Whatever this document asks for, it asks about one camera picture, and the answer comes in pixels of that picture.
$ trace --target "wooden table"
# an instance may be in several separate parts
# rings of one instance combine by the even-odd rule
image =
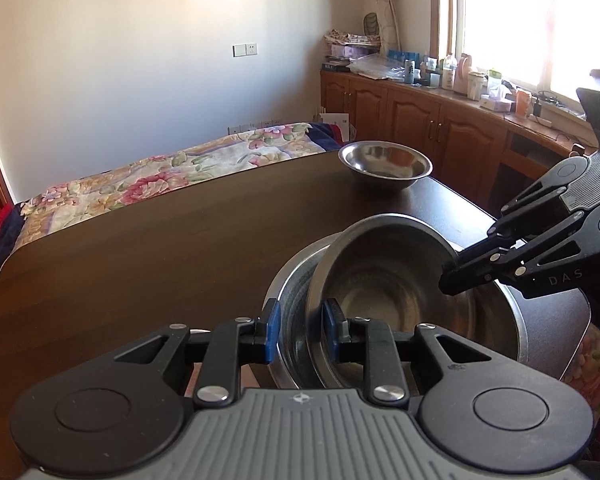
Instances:
[[[357,188],[337,153],[232,174],[26,245],[0,272],[0,478],[24,469],[8,433],[29,386],[172,322],[255,316],[296,252],[381,212],[420,218],[461,246],[492,219],[433,179],[387,196]],[[530,364],[562,373],[589,321],[577,291],[526,304]]]

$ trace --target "plastic bag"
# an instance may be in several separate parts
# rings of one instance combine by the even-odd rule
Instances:
[[[371,54],[354,60],[349,69],[371,79],[391,79],[404,81],[404,67],[395,59],[387,59],[380,54]]]

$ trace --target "cabinet door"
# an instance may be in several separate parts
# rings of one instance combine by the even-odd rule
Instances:
[[[387,94],[377,83],[349,82],[349,122],[356,127],[356,140],[388,140],[384,134]]]
[[[349,78],[337,72],[320,74],[320,104],[330,114],[347,113]]]
[[[388,140],[414,148],[433,162],[440,105],[428,96],[391,90],[386,109]]]
[[[439,179],[486,208],[507,137],[506,128],[480,117],[479,111],[443,105],[442,164]]]

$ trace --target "metal bowl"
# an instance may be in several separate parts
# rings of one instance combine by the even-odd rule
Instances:
[[[409,187],[433,170],[431,161],[422,153],[384,140],[348,144],[338,156],[359,182],[387,191]]]
[[[429,225],[401,214],[371,216],[346,229],[315,269],[306,302],[306,326],[314,367],[325,386],[349,382],[356,365],[334,367],[327,358],[320,306],[335,298],[346,317],[384,320],[392,330],[410,332],[433,323],[472,338],[475,304],[472,291],[456,296],[440,292],[442,267],[456,252]]]
[[[267,291],[266,298],[280,300],[282,309],[277,356],[269,365],[273,380],[279,388],[321,388],[323,386],[309,354],[307,340],[312,339],[313,336],[305,325],[305,307],[307,291],[315,268],[327,248],[338,236],[340,233],[327,236],[299,251],[280,269]],[[509,358],[526,363],[528,341],[525,322],[518,303],[509,289],[497,281],[486,283],[474,288],[474,298],[475,319],[472,339]],[[343,373],[343,366],[349,366],[350,369]],[[358,366],[358,369],[353,369],[355,365],[338,367],[340,368],[338,375],[343,381],[342,386],[362,387],[361,367]]]

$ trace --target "bed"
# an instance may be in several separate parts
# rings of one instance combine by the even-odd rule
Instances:
[[[0,214],[0,268],[18,248],[109,211],[219,176],[336,150],[337,126],[294,123],[233,134],[49,187]]]

